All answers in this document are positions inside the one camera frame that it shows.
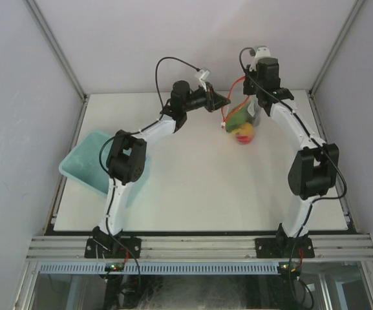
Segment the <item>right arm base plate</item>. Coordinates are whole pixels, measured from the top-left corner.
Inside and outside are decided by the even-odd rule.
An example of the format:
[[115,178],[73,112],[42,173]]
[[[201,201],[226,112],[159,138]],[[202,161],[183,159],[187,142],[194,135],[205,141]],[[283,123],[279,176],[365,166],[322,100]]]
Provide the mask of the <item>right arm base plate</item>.
[[257,258],[314,258],[315,252],[310,238],[298,238],[279,244],[276,238],[256,238],[255,250]]

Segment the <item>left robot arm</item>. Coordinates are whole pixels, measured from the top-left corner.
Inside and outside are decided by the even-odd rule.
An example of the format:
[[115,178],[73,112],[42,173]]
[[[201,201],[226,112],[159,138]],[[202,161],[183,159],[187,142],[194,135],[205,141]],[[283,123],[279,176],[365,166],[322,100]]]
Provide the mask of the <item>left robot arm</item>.
[[148,146],[181,129],[188,112],[200,108],[214,112],[229,104],[230,99],[215,92],[208,82],[192,91],[188,82],[177,81],[156,121],[136,132],[119,130],[108,139],[111,148],[106,161],[100,163],[109,177],[106,206],[100,223],[92,231],[92,239],[106,258],[118,256],[121,249],[130,252],[120,241],[123,210],[134,183],[144,172]]

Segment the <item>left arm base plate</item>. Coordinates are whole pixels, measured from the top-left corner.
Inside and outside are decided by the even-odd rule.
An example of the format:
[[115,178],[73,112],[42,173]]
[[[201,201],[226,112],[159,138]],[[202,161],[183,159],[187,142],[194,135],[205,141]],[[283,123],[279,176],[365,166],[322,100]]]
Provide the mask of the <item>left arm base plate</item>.
[[140,238],[122,238],[119,242],[108,239],[104,242],[90,238],[87,240],[84,258],[139,258],[142,248]]

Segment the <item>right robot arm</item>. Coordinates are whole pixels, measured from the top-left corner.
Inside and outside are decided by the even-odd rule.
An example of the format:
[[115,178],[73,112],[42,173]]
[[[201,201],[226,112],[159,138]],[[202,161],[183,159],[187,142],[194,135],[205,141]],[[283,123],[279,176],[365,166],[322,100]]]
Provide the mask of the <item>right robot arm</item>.
[[286,134],[295,154],[288,172],[293,199],[279,227],[284,236],[276,241],[277,252],[289,258],[299,250],[297,238],[308,234],[306,224],[312,205],[325,199],[336,184],[339,149],[317,136],[304,121],[293,94],[281,87],[276,58],[259,57],[254,67],[245,67],[244,73],[244,93],[256,96],[260,108]]

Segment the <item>clear zip top bag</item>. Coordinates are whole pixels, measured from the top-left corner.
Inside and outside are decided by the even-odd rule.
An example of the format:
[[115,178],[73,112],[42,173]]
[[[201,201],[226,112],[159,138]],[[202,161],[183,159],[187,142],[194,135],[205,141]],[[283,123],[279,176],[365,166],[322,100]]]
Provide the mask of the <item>clear zip top bag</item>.
[[221,108],[224,129],[237,143],[250,144],[261,122],[261,108],[254,95],[240,95],[245,77],[238,78],[229,89],[230,104]]

